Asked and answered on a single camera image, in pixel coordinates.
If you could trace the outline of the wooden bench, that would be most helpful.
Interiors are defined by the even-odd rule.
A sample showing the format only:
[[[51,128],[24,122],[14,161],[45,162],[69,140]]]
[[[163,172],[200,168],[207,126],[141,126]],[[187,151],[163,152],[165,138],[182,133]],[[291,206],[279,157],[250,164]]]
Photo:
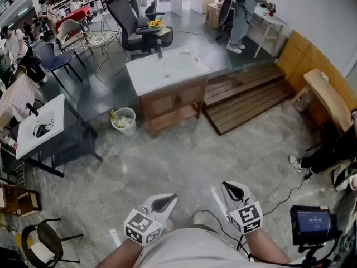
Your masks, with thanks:
[[[322,77],[323,75],[324,73],[317,68],[304,74],[306,85],[292,98],[287,107],[293,105],[308,91],[312,91],[329,113],[336,128],[346,132],[352,125],[350,111],[342,97],[329,81]]]

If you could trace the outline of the person's torso in grey shirt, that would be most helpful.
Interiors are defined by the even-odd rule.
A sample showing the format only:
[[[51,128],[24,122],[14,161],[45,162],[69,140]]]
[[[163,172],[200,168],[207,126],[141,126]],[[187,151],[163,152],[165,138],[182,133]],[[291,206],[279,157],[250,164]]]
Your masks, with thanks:
[[[199,228],[170,232],[145,246],[138,268],[251,268],[216,233]]]

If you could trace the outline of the wooden vanity cabinet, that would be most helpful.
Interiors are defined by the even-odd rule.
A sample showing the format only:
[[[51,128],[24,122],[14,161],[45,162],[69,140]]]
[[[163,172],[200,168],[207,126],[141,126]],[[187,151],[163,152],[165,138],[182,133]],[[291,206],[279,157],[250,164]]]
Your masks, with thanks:
[[[187,118],[200,118],[207,80],[195,78],[139,97],[152,137]]]

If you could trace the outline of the black monitor screen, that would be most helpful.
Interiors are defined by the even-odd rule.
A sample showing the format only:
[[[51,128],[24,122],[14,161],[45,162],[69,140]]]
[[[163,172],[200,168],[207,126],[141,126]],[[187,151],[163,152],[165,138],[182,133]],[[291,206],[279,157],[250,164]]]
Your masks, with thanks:
[[[320,245],[337,239],[336,216],[328,206],[293,205],[290,209],[294,245]]]

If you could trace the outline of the small side table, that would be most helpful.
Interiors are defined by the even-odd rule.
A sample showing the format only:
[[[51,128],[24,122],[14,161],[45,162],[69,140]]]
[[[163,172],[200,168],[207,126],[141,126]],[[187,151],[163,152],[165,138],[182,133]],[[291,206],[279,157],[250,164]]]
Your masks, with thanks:
[[[163,48],[169,47],[173,42],[172,27],[166,26],[165,28],[161,28],[157,33],[154,33],[154,36],[161,40],[161,46]]]

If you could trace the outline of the beige chair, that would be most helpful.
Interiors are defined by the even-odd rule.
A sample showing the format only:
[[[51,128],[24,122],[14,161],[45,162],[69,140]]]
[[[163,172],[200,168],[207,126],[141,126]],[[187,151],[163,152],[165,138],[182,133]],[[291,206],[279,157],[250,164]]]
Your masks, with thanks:
[[[85,32],[83,25],[80,22],[76,22],[72,19],[64,21],[56,34],[56,43],[61,52],[66,51],[67,49],[75,49],[76,52],[79,51],[79,46],[77,43],[80,43],[82,50],[79,53],[86,52],[90,50],[93,53],[92,49],[85,46],[84,43],[78,38],[78,35]]]

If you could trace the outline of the wooden slat platform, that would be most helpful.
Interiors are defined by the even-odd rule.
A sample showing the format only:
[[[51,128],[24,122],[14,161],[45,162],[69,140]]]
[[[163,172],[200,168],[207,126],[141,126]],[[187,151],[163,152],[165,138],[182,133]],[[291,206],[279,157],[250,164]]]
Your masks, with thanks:
[[[222,136],[295,93],[275,63],[260,64],[209,81],[202,110]]]

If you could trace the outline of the black monitor stand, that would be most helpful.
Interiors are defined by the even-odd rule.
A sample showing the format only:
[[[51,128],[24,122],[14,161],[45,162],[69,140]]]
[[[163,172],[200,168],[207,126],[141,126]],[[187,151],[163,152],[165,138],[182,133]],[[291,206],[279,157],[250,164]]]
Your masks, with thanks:
[[[310,242],[302,242],[301,244],[298,245],[298,251],[299,253],[303,253],[307,251],[306,256],[301,260],[299,264],[295,264],[295,268],[329,268],[330,265],[332,264],[332,254],[336,252],[338,245],[340,244],[340,239],[341,239],[341,233],[338,232],[336,236],[333,236],[329,240],[321,240],[318,241],[317,243],[312,243]],[[323,257],[317,258],[315,256],[315,253],[323,249],[325,245],[333,241],[333,244],[331,246],[331,249],[328,251],[326,255]]]

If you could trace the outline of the black office chair with headrest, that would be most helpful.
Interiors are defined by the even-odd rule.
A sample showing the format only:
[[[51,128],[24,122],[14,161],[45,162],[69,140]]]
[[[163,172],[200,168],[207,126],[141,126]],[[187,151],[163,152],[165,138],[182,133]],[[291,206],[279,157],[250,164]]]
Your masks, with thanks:
[[[122,48],[126,52],[141,51],[139,54],[131,55],[131,60],[144,57],[156,51],[156,40],[154,36],[160,29],[138,28],[138,20],[134,15],[128,0],[108,0],[107,9],[122,30]]]

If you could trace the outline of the white table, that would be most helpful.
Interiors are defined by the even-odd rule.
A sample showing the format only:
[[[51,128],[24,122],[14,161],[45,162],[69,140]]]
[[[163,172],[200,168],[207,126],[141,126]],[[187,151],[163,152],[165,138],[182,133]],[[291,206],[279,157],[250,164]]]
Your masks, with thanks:
[[[258,47],[254,53],[256,58],[261,50],[271,57],[277,57],[286,40],[288,25],[261,6],[256,6],[246,36]]]

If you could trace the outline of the person's right forearm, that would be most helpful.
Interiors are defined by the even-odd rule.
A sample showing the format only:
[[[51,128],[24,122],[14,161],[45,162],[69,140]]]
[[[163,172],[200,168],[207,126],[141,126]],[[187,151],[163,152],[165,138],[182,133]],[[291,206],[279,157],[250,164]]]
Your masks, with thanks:
[[[245,235],[251,254],[261,260],[289,264],[291,259],[261,228]]]

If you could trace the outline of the person's left forearm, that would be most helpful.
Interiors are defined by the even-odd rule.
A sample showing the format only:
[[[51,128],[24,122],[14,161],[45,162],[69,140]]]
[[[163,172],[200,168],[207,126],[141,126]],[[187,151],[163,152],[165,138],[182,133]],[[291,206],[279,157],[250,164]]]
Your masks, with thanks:
[[[142,250],[143,246],[131,239],[126,239],[95,268],[133,268]]]

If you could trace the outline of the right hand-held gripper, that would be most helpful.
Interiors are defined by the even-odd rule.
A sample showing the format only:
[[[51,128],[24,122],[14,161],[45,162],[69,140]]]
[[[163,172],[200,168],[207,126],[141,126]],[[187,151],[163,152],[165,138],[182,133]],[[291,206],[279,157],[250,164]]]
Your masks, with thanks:
[[[224,181],[221,189],[228,209],[228,220],[241,235],[261,228],[263,212],[260,202],[252,201],[253,194],[246,185],[234,181]]]

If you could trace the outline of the red table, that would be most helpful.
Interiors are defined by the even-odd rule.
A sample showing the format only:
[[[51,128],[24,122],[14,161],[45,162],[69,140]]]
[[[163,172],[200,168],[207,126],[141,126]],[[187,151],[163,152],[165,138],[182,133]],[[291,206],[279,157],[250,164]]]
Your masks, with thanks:
[[[84,5],[80,7],[79,9],[70,12],[67,16],[65,16],[63,19],[58,21],[55,26],[56,34],[59,31],[59,28],[62,23],[64,23],[66,20],[74,20],[74,21],[80,21],[84,19],[91,11],[91,7],[89,5]]]

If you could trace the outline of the white mesh wastebasket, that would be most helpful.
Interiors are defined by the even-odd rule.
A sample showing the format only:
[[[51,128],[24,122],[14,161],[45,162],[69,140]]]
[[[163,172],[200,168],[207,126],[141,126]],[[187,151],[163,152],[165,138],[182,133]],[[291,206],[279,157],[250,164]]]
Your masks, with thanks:
[[[131,136],[136,132],[136,114],[129,107],[123,107],[116,111],[112,109],[110,121],[112,126],[125,136]]]

